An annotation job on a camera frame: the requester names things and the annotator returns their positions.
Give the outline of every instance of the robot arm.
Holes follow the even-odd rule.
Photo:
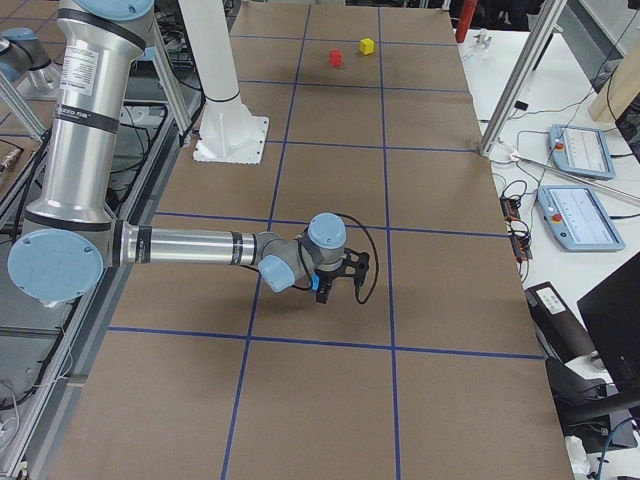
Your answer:
[[[28,28],[11,28],[0,33],[0,72],[10,82],[27,72],[31,85],[40,93],[53,91],[60,83],[60,72]]]
[[[9,255],[13,282],[49,303],[88,292],[106,267],[198,262],[257,265],[276,292],[315,273],[321,303],[336,277],[353,278],[358,292],[368,255],[345,248],[346,229],[334,214],[316,216],[286,241],[272,232],[135,226],[105,211],[129,68],[152,38],[153,22],[153,0],[61,0],[67,49],[60,93],[42,193],[27,206],[23,235]]]

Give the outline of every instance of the blue joint cap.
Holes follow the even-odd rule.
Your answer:
[[[144,49],[144,53],[140,55],[137,60],[139,62],[151,62],[156,57],[156,46],[147,47]]]
[[[267,282],[269,288],[276,293],[280,293],[286,288],[296,283],[296,277],[293,274],[291,267],[275,255],[267,255],[260,263],[258,263],[258,270],[264,281]]]
[[[315,273],[312,273],[311,274],[311,290],[313,290],[314,292],[317,292],[318,288],[320,288],[320,277]]]
[[[23,235],[9,253],[9,276],[24,293],[43,302],[84,295],[102,275],[98,248],[77,233],[43,229]]]
[[[340,217],[333,213],[320,213],[309,222],[309,238],[317,246],[327,249],[342,248],[347,242],[347,229]]]
[[[17,41],[26,41],[26,40],[37,40],[38,37],[33,30],[30,28],[18,27],[18,28],[10,28],[0,33],[4,38],[9,40],[10,42]]]
[[[20,72],[13,68],[11,65],[7,65],[6,63],[2,63],[0,61],[0,72],[9,80],[9,82],[13,83],[20,78]]]
[[[154,0],[76,0],[87,12],[112,22],[137,20],[153,8]]]

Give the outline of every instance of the black monitor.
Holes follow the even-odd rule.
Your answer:
[[[630,414],[640,418],[640,254],[582,297],[578,309],[615,385],[583,379],[554,358],[547,373],[565,435],[579,436],[595,452],[618,423]],[[636,445],[626,424],[611,447]]]
[[[629,412],[640,418],[640,254],[582,297],[578,310]]]

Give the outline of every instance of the red cube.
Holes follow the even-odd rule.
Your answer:
[[[329,50],[329,65],[332,67],[342,66],[342,51],[339,48]]]

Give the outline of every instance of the brown cardboard floor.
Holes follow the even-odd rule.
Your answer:
[[[0,29],[40,29],[59,61],[56,4],[3,0]],[[572,478],[448,17],[246,3],[232,33],[262,163],[184,150],[154,226],[292,237],[353,214],[377,291],[358,306],[341,281],[322,306],[246,270],[135,267],[49,478]]]

